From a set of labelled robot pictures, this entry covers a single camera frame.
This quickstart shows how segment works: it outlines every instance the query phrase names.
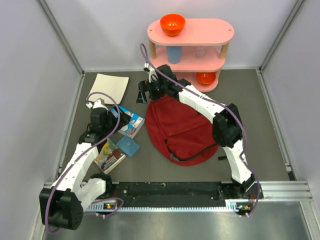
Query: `orange bowl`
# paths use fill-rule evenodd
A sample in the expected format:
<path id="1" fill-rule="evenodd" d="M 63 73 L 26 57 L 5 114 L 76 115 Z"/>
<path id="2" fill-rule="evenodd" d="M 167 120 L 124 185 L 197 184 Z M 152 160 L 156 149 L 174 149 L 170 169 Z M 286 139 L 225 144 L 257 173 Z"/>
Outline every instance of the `orange bowl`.
<path id="1" fill-rule="evenodd" d="M 177 36 L 184 29 L 186 19 L 184 16 L 177 13 L 164 15 L 160 19 L 162 30 L 170 37 Z"/>
<path id="2" fill-rule="evenodd" d="M 198 83 L 203 85 L 212 84 L 216 80 L 215 72 L 197 72 L 195 76 Z"/>

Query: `pink shelf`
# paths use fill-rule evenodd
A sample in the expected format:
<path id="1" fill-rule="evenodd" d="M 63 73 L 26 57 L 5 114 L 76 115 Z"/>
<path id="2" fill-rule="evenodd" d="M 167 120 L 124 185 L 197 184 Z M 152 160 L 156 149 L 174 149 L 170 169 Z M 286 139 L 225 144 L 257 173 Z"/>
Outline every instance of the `pink shelf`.
<path id="1" fill-rule="evenodd" d="M 156 49 L 156 59 L 151 62 L 159 67 L 168 64 L 173 72 L 215 72 L 223 67 L 225 59 L 220 59 L 220 50 L 214 46 L 208 46 L 203 57 L 194 56 L 195 47 L 184 46 L 182 48 L 180 62 L 171 64 L 168 62 L 167 48 L 159 47 Z"/>
<path id="2" fill-rule="evenodd" d="M 178 36 L 168 36 L 157 20 L 148 27 L 149 39 L 161 46 L 220 46 L 230 42 L 235 34 L 230 23 L 218 18 L 186 18 Z"/>
<path id="3" fill-rule="evenodd" d="M 211 92 L 212 90 L 214 90 L 217 87 L 217 85 L 219 83 L 219 79 L 216 79 L 210 85 L 203 85 L 201 83 L 198 83 L 197 79 L 196 79 L 195 72 L 177 72 L 175 75 L 178 80 L 185 79 L 185 80 L 189 81 L 196 89 L 198 89 L 202 93 Z"/>

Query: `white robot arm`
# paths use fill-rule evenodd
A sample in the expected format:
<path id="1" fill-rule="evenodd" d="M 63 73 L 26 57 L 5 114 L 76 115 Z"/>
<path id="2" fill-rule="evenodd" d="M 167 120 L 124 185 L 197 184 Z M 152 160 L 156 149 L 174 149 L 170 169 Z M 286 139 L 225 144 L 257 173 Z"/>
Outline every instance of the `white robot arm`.
<path id="1" fill-rule="evenodd" d="M 168 65 L 162 65 L 157 69 L 200 97 L 168 81 L 146 63 L 144 70 L 149 74 L 149 78 L 148 81 L 141 81 L 138 84 L 139 95 L 137 103 L 148 102 L 145 92 L 149 92 L 151 100 L 157 100 L 163 97 L 164 94 L 168 94 L 170 97 L 204 115 L 213 124 L 212 137 L 226 153 L 233 183 L 239 185 L 243 192 L 247 192 L 255 183 L 255 179 L 252 172 L 244 164 L 244 162 L 247 163 L 245 155 L 242 154 L 243 159 L 240 158 L 240 154 L 243 151 L 242 132 L 235 119 L 222 106 L 204 100 L 204 97 L 206 99 L 210 98 L 198 91 L 187 80 L 181 79 L 178 81 Z M 240 119 L 238 108 L 234 104 L 230 104 L 228 108 Z"/>
<path id="2" fill-rule="evenodd" d="M 99 144 L 116 126 L 117 117 L 107 109 L 102 99 L 87 106 L 92 109 L 90 124 L 80 136 L 75 152 L 60 177 L 50 186 L 43 188 L 39 195 L 42 223 L 45 223 L 46 206 L 53 188 L 48 223 L 51 226 L 75 230 L 79 227 L 84 211 L 102 195 L 112 193 L 110 176 L 98 173 L 82 186 L 82 181 L 106 141 Z M 117 130 L 130 122 L 131 116 L 120 111 Z"/>
<path id="3" fill-rule="evenodd" d="M 193 92 L 199 94 L 202 97 L 209 98 L 205 94 L 202 94 L 200 91 L 198 91 L 193 85 L 187 85 L 186 88 L 192 90 Z M 204 100 L 202 97 L 198 97 L 194 94 L 191 94 L 189 91 L 185 89 L 179 92 L 178 95 L 179 101 L 181 103 L 192 107 L 197 112 L 204 115 L 212 124 L 216 114 L 221 113 L 224 110 L 222 106 Z M 251 177 L 252 173 L 246 168 L 243 161 L 239 157 L 241 152 L 243 151 L 242 139 L 237 140 L 236 143 L 234 143 L 233 147 L 224 146 L 222 148 L 225 151 L 226 157 L 231 167 L 232 179 L 240 184 L 247 181 Z"/>

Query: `red bag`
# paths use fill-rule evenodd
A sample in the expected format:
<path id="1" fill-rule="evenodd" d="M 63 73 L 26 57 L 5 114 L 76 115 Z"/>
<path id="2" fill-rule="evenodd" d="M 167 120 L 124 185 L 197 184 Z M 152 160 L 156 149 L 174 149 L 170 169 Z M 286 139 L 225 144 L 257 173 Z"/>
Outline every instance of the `red bag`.
<path id="1" fill-rule="evenodd" d="M 218 149 L 217 145 L 213 146 L 213 126 L 209 120 L 174 98 L 164 96 L 151 101 L 145 124 L 153 145 L 180 166 L 200 164 Z"/>

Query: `book cover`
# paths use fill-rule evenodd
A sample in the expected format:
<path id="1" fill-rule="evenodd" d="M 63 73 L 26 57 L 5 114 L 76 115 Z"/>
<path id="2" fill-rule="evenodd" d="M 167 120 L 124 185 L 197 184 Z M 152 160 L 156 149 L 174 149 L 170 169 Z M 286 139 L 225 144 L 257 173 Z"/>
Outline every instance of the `book cover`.
<path id="1" fill-rule="evenodd" d="M 94 162 L 105 174 L 108 174 L 125 157 L 126 155 L 117 147 L 117 145 L 108 139 L 101 149 L 99 155 L 95 158 Z"/>
<path id="2" fill-rule="evenodd" d="M 139 129 L 142 127 L 142 125 L 145 122 L 145 119 L 138 114 L 124 108 L 123 106 L 119 105 L 119 108 L 125 113 L 131 116 L 130 123 L 128 125 L 125 125 L 123 128 L 121 128 L 118 132 L 128 136 L 129 138 L 134 138 L 134 136 L 137 134 Z M 117 118 L 118 113 L 112 108 L 111 112 L 113 115 Z"/>

